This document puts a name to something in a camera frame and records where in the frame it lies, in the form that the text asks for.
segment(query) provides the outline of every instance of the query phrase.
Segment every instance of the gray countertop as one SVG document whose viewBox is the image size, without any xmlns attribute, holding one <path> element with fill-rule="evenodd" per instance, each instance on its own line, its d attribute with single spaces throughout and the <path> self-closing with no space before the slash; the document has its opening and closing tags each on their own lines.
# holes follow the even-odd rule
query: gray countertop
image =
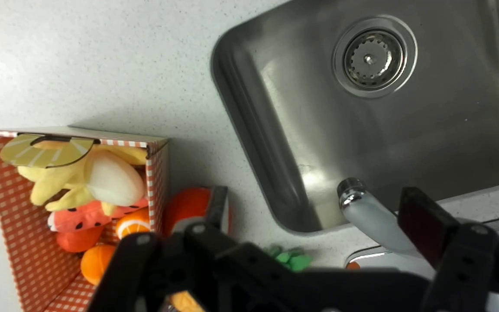
<svg viewBox="0 0 499 312">
<path fill-rule="evenodd" d="M 235 235 L 305 246 L 341 265 L 371 246 L 353 227 L 298 235 L 272 220 L 209 78 L 228 27 L 280 0 L 0 0 L 0 126 L 81 124 L 171 137 L 171 189 L 230 187 Z M 443 202 L 474 220 L 499 216 L 499 189 Z M 0 310 L 19 310 L 0 235 Z"/>
</svg>

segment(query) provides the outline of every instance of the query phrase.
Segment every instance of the sink basin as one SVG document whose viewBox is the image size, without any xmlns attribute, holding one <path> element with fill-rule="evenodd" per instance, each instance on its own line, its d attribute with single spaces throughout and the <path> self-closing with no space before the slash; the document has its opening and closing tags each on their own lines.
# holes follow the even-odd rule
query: sink basin
<svg viewBox="0 0 499 312">
<path fill-rule="evenodd" d="M 213 78 L 275 220 L 345 223 L 336 185 L 388 208 L 499 185 L 499 0 L 296 0 L 227 31 Z"/>
</svg>

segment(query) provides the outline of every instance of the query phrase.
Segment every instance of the white egg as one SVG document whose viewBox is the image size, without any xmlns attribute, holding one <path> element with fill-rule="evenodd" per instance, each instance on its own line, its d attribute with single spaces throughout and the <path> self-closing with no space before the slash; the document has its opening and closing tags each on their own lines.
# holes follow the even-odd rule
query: white egg
<svg viewBox="0 0 499 312">
<path fill-rule="evenodd" d="M 90 156 L 86 180 L 95 199 L 118 206 L 135 204 L 145 194 L 142 176 L 112 152 Z"/>
</svg>

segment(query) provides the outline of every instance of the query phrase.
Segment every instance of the sink drain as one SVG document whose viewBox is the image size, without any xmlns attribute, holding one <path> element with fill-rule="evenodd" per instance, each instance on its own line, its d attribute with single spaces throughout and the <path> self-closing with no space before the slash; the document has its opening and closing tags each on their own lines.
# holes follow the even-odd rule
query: sink drain
<svg viewBox="0 0 499 312">
<path fill-rule="evenodd" d="M 346 29 L 332 55 L 334 76 L 345 90 L 358 97 L 381 97 L 409 79 L 417 46 L 402 20 L 383 15 Z"/>
</svg>

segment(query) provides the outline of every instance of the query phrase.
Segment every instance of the red patterned box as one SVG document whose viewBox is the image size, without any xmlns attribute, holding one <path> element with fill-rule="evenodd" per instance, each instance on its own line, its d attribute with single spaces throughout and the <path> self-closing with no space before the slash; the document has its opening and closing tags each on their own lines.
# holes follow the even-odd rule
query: red patterned box
<svg viewBox="0 0 499 312">
<path fill-rule="evenodd" d="M 150 228 L 161 230 L 166 194 L 168 143 L 163 137 L 95 131 L 79 128 L 0 130 L 0 150 L 19 133 L 93 138 L 100 145 L 130 145 L 147 150 L 145 187 Z M 10 260 L 21 306 L 26 312 L 85 310 L 93 286 L 79 275 L 79 256 L 64 253 L 47 228 L 47 211 L 31 204 L 33 182 L 0 157 L 0 225 Z M 114 223 L 105 227 L 104 241 L 116 241 Z"/>
</svg>

